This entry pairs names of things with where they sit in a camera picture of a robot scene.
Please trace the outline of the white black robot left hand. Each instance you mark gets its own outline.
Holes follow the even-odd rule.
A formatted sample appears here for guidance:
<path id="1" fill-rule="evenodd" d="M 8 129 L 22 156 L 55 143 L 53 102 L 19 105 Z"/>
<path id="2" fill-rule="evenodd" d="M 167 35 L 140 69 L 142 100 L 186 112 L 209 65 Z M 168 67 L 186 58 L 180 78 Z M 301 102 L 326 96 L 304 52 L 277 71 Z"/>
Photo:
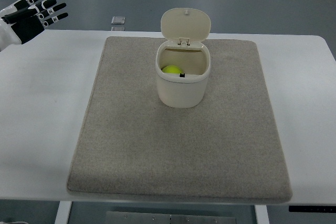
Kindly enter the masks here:
<path id="1" fill-rule="evenodd" d="M 68 17 L 56 14 L 66 7 L 58 0 L 17 0 L 1 10 L 1 51 L 10 45 L 23 45 L 45 28 Z"/>

